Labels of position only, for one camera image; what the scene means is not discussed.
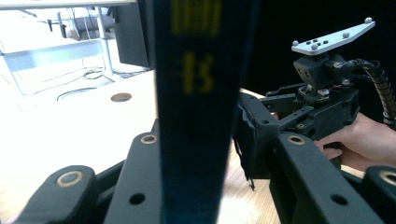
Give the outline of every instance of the wooden table surface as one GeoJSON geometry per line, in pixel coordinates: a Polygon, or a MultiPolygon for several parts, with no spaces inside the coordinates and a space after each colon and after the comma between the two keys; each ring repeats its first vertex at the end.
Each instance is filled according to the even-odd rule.
{"type": "MultiPolygon", "coordinates": [[[[23,112],[0,117],[0,218],[15,217],[53,172],[72,164],[98,174],[126,158],[138,134],[155,118],[153,72],[131,77],[61,102],[35,102],[23,112]],[[115,103],[111,96],[132,99],[115,103]]],[[[279,223],[268,180],[255,180],[252,191],[240,160],[230,154],[218,223],[279,223]]]]}

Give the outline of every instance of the human hand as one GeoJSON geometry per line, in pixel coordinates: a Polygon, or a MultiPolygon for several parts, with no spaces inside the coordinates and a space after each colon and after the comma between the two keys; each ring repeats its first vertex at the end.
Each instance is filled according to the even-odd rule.
{"type": "Polygon", "coordinates": [[[361,113],[351,125],[315,143],[323,148],[332,142],[341,142],[341,150],[325,148],[323,152],[330,159],[341,154],[341,161],[346,166],[361,171],[373,165],[396,167],[396,132],[361,113]]]}

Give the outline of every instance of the person's hand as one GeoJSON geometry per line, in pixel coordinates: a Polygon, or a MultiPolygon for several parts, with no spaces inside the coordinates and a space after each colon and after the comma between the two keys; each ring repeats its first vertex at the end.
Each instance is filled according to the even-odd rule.
{"type": "Polygon", "coordinates": [[[361,113],[353,124],[315,143],[329,159],[341,154],[344,165],[361,171],[373,165],[396,167],[396,132],[361,113]],[[341,150],[323,149],[324,145],[332,142],[341,142],[341,150]]]}

